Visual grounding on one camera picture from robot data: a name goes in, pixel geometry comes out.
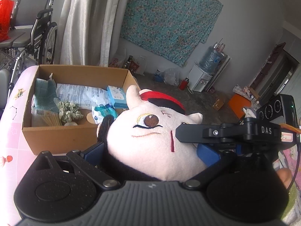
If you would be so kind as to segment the person hand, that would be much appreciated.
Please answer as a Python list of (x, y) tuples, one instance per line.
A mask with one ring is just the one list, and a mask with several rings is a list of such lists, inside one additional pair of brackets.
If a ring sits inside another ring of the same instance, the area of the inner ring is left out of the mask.
[(279, 176), (280, 180), (283, 182), (286, 189), (291, 187), (293, 182), (293, 175), (289, 168), (280, 168), (276, 171), (277, 175)]

